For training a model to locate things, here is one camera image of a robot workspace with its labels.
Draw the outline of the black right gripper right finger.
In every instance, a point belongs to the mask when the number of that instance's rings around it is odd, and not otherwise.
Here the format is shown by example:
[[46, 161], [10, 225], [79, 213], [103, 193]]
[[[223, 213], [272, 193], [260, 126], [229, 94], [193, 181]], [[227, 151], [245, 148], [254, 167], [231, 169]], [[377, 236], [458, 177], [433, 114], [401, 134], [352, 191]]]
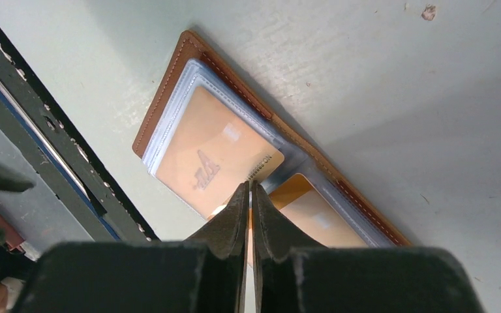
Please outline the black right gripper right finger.
[[251, 185], [258, 312], [483, 312], [460, 262], [433, 247], [328, 248]]

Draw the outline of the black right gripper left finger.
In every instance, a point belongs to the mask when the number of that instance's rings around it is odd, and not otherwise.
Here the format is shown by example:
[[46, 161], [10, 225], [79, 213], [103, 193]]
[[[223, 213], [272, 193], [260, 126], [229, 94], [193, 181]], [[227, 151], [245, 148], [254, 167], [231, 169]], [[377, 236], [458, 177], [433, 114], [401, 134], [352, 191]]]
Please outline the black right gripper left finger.
[[249, 188], [183, 241], [57, 245], [36, 262], [14, 312], [242, 312]]

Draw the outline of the orange credit card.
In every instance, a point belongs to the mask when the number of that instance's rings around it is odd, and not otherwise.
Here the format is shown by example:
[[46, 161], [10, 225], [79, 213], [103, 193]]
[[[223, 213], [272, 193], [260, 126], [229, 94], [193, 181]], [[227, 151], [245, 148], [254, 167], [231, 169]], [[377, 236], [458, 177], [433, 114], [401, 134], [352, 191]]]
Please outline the orange credit card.
[[299, 229], [331, 248], [366, 248], [351, 228], [301, 173], [269, 194], [273, 205]]
[[204, 218], [246, 180], [263, 181], [284, 155], [205, 87], [190, 94], [154, 176]]

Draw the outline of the brown leather card holder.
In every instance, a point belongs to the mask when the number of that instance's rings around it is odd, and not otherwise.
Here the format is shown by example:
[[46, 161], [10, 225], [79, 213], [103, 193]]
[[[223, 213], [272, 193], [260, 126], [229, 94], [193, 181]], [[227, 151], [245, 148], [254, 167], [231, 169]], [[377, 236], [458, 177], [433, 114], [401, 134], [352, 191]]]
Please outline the brown leather card holder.
[[344, 194], [346, 199], [350, 200], [358, 208], [360, 213], [365, 215], [365, 218], [369, 222], [372, 222], [374, 228], [380, 230], [392, 243], [397, 246], [410, 246], [412, 244], [330, 163], [322, 152], [309, 143], [298, 131], [288, 125], [266, 101], [262, 100], [254, 92], [253, 88], [233, 70], [206, 40], [192, 30], [185, 30], [180, 34], [163, 79], [134, 139], [132, 150], [138, 157], [142, 158], [145, 149], [149, 146], [151, 132], [158, 125], [159, 118], [162, 117], [165, 110], [167, 100], [172, 96], [175, 84], [181, 79], [182, 71], [190, 59], [204, 62], [220, 78], [220, 81], [226, 83], [230, 90], [234, 91], [236, 95], [243, 99], [245, 104], [250, 106], [252, 113], [257, 113], [260, 117], [265, 118], [290, 143], [296, 144], [312, 157], [313, 162], [327, 175], [330, 182]]

